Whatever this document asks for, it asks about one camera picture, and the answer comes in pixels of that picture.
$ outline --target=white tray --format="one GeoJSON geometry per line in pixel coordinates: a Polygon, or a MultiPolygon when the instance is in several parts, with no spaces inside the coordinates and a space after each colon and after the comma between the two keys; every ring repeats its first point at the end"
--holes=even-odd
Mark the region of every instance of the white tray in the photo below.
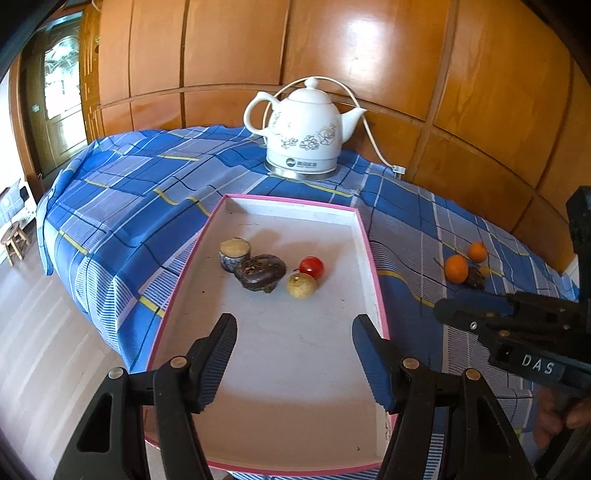
{"type": "MultiPolygon", "coordinates": [[[[232,313],[238,340],[215,401],[194,415],[211,466],[266,475],[332,475],[376,468],[390,419],[377,405],[351,338],[367,313],[383,337],[386,317],[356,209],[303,200],[225,196],[175,287],[148,369],[184,355],[232,313]],[[287,274],[271,294],[250,292],[219,264],[219,244],[247,239],[252,255],[274,254],[287,274]],[[320,288],[292,298],[287,277],[302,258],[324,262],[320,288]]],[[[155,418],[145,421],[157,446],[155,418]]]]}

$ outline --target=teapot lid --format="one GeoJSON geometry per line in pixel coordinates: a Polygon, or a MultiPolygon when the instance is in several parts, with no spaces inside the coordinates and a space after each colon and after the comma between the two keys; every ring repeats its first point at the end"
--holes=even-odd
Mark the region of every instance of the teapot lid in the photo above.
{"type": "Polygon", "coordinates": [[[322,90],[318,90],[318,79],[316,77],[309,77],[304,82],[306,88],[298,88],[289,95],[290,100],[305,103],[332,103],[328,94],[322,90]]]}

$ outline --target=teapot handle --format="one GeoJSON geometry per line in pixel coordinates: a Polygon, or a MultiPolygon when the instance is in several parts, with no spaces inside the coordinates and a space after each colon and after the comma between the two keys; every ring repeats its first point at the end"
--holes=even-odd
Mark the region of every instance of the teapot handle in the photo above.
{"type": "Polygon", "coordinates": [[[251,123],[252,109],[256,106],[257,103],[264,101],[271,102],[271,107],[273,108],[273,110],[277,108],[280,103],[279,100],[273,97],[273,95],[270,95],[267,92],[258,92],[256,96],[251,100],[251,103],[248,104],[246,110],[244,110],[244,116],[242,119],[244,120],[244,126],[247,128],[248,131],[254,133],[255,135],[262,135],[263,137],[266,137],[268,135],[267,128],[259,130],[258,128],[253,127],[251,123]]]}

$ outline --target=teapot spout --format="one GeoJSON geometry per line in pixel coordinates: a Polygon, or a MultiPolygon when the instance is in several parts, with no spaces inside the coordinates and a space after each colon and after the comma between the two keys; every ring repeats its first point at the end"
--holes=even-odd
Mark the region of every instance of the teapot spout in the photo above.
{"type": "Polygon", "coordinates": [[[341,114],[340,118],[343,124],[343,143],[345,143],[351,135],[353,135],[353,131],[355,130],[355,126],[361,115],[363,115],[367,110],[365,108],[356,107],[352,110],[349,110],[346,113],[341,114]]]}

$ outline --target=wooden stool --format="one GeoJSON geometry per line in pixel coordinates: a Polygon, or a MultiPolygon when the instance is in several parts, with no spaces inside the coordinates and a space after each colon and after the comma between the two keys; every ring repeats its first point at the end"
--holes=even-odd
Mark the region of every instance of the wooden stool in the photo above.
{"type": "Polygon", "coordinates": [[[15,222],[8,228],[8,230],[6,230],[2,236],[2,240],[0,240],[0,243],[4,245],[4,250],[6,250],[6,256],[8,257],[8,263],[10,263],[10,266],[12,266],[13,263],[12,258],[10,258],[11,252],[9,247],[12,247],[17,257],[22,260],[22,252],[17,245],[18,238],[23,240],[27,245],[30,243],[29,239],[25,235],[25,232],[22,231],[19,223],[15,222]]]}

